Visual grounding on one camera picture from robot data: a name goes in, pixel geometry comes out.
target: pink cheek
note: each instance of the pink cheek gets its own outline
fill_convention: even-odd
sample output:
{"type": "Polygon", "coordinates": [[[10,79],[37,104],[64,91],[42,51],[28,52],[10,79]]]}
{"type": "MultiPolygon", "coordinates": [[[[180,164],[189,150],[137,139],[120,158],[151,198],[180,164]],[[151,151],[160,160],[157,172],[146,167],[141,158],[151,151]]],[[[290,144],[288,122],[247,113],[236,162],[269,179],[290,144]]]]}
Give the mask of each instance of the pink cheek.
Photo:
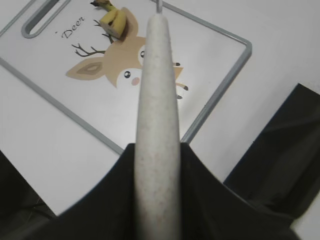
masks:
{"type": "Polygon", "coordinates": [[[133,86],[136,86],[136,85],[138,85],[139,83],[140,83],[140,78],[139,78],[139,77],[135,77],[134,79],[132,79],[131,84],[132,84],[133,86]]]}

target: cutting board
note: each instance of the cutting board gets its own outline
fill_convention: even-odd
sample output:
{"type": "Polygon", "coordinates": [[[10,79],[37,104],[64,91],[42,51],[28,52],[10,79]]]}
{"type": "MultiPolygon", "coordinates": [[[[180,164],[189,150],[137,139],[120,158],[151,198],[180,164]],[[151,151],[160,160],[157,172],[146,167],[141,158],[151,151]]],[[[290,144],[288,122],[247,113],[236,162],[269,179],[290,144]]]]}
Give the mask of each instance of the cutting board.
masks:
{"type": "MultiPolygon", "coordinates": [[[[30,30],[52,1],[57,2],[33,0],[7,27],[0,37],[0,62],[120,153],[136,138],[147,22],[156,5],[112,1],[126,12],[130,28],[125,39],[110,40],[97,24],[107,11],[89,0],[58,1],[63,7],[55,10],[56,16],[30,30]]],[[[172,8],[163,14],[171,36],[180,136],[192,136],[250,57],[250,43],[165,6],[172,8]]]]}

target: speckled white handle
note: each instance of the speckled white handle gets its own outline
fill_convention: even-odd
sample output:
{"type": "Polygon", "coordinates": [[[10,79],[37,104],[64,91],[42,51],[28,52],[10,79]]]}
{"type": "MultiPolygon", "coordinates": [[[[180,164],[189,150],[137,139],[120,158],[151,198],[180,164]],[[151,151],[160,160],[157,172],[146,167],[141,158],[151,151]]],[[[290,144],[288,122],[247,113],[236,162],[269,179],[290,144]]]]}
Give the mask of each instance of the speckled white handle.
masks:
{"type": "Polygon", "coordinates": [[[137,234],[179,240],[180,138],[167,19],[154,15],[146,36],[134,160],[137,234]]]}

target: banana piece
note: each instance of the banana piece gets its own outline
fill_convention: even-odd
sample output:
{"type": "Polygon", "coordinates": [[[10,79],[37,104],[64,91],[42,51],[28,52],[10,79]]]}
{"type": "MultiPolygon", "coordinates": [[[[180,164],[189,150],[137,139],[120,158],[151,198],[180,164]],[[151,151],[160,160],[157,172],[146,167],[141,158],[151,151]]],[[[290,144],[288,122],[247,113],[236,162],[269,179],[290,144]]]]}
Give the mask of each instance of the banana piece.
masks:
{"type": "Polygon", "coordinates": [[[108,13],[100,19],[100,25],[108,34],[120,39],[127,24],[126,13],[113,6],[109,0],[94,0],[91,4],[95,7],[102,7],[108,11],[108,13]]]}
{"type": "Polygon", "coordinates": [[[101,27],[111,36],[120,39],[127,23],[126,13],[114,8],[100,19],[101,27]]]}

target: deer eye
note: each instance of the deer eye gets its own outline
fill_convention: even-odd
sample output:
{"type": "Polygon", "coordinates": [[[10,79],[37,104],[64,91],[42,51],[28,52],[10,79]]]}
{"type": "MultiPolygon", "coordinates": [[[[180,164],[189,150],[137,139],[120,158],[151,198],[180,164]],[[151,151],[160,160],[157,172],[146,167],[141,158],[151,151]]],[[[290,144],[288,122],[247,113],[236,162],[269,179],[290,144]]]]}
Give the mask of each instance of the deer eye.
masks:
{"type": "Polygon", "coordinates": [[[124,77],[125,77],[126,79],[130,78],[130,76],[131,76],[131,73],[130,73],[129,71],[126,71],[126,72],[124,73],[124,77]]]}

